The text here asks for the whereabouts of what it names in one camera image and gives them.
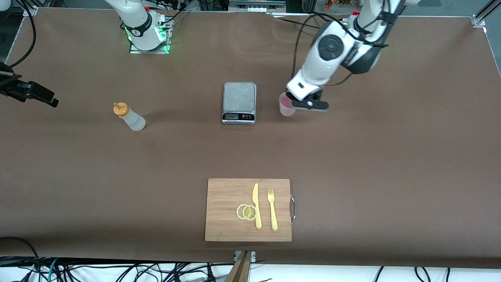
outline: brown table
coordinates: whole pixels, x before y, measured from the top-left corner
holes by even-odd
[[[468,18],[400,18],[373,71],[326,88],[328,112],[291,118],[277,105],[290,23],[191,13],[171,54],[129,55],[114,11],[40,9],[35,21],[15,70],[61,102],[0,97],[0,235],[42,256],[231,261],[252,249],[267,263],[501,265],[501,80]],[[227,81],[258,86],[255,125],[221,124]],[[113,114],[119,101],[143,131]],[[205,242],[208,178],[291,179],[293,241]]]

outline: white floor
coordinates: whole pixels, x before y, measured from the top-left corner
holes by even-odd
[[[203,266],[204,263],[193,263],[187,269]],[[162,270],[170,270],[173,264],[161,264]],[[126,268],[79,268],[72,271],[73,275],[82,282],[113,282]],[[212,268],[215,277],[229,273],[231,266],[215,266]],[[332,282],[374,282],[378,266],[322,266],[322,265],[278,265],[255,264],[250,271],[249,282],[261,282],[270,279],[270,282],[292,281],[332,281]],[[431,282],[445,281],[445,268],[427,267]],[[17,267],[0,267],[0,282],[20,281],[28,273],[26,269]],[[160,279],[158,272],[151,271]],[[129,272],[123,282],[132,282],[136,276],[135,270]],[[426,276],[420,270],[421,277],[426,281]],[[206,277],[202,273],[186,274],[181,276],[181,281],[193,281],[198,277]],[[38,281],[36,274],[30,277],[30,282]],[[419,282],[412,267],[385,267],[381,272],[378,282]],[[450,272],[450,282],[499,282],[501,269],[467,269],[453,268]],[[150,275],[143,275],[138,282],[157,282]]]

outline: yellow knife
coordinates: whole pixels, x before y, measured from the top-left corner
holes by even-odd
[[[252,201],[256,206],[256,228],[261,229],[261,215],[259,214],[259,199],[258,199],[258,184],[254,185],[254,191],[252,192]]]

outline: cutting board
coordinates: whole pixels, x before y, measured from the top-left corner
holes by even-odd
[[[254,184],[259,186],[259,210],[262,228],[252,220],[236,215],[241,204],[253,205]],[[275,214],[278,229],[272,230],[268,188],[275,195]],[[291,181],[289,179],[232,179],[210,178],[207,186],[205,241],[223,242],[290,242],[292,241]]]

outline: yellow fork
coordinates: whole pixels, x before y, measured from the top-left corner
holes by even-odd
[[[279,228],[279,225],[277,224],[277,216],[275,215],[275,207],[273,206],[273,203],[275,202],[273,189],[268,189],[268,202],[270,202],[270,209],[272,211],[272,230],[276,231]]]

